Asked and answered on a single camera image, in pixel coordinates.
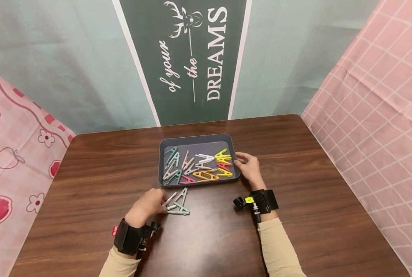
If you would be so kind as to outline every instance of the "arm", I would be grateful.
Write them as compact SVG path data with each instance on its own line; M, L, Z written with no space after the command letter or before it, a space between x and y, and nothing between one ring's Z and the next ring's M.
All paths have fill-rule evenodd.
M267 190L257 158L242 152L237 152L236 155L238 160L234 163L248 179L252 190ZM261 215L258 231L264 263L270 277L306 277L276 211Z
M164 190L150 189L135 202L125 215L125 221L131 227L141 228L149 218L166 211L166 207L161 206L166 199L168 196ZM112 247L99 277L133 277L139 262L136 255L123 254Z

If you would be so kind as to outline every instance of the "black wrist strap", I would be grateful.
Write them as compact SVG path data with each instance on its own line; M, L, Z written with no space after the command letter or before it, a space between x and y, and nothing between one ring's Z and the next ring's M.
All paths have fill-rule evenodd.
M254 190L249 195L254 199L261 214L268 214L271 210L278 209L273 190Z
M118 225L117 233L114 239L114 245L120 253L133 256L137 253L137 259L146 250L145 245L159 229L160 224L152 222L150 226L144 225L141 228L129 226L125 219L122 219Z

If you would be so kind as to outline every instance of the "person's left hand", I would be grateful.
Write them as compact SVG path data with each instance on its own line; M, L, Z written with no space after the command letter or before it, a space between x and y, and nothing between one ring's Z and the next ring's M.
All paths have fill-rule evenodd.
M141 228L151 216L166 212L166 207L161 205L168 199L162 189L150 189L141 196L125 216L129 226Z

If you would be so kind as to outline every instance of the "deer head logo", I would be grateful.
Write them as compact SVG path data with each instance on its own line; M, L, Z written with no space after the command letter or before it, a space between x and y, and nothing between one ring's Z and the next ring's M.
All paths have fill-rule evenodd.
M171 8L171 10L175 12L175 15L173 17L181 20L180 23L174 24L174 26L176 26L177 29L174 31L175 35L169 35L170 38L178 38L182 29L183 29L183 33L186 34L189 28L191 27L198 28L203 23L203 15L201 14L201 12L193 12L190 15L186 15L186 9L181 7L181 13L180 13L177 5L172 1L166 1L163 4L166 7L168 7L169 5L172 6L173 8Z

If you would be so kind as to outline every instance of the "red tag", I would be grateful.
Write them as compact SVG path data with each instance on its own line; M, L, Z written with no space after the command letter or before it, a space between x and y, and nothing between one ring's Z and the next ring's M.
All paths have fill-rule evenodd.
M114 225L114 227L112 228L112 235L113 236L115 236L115 234L117 233L117 229L118 229L118 226Z

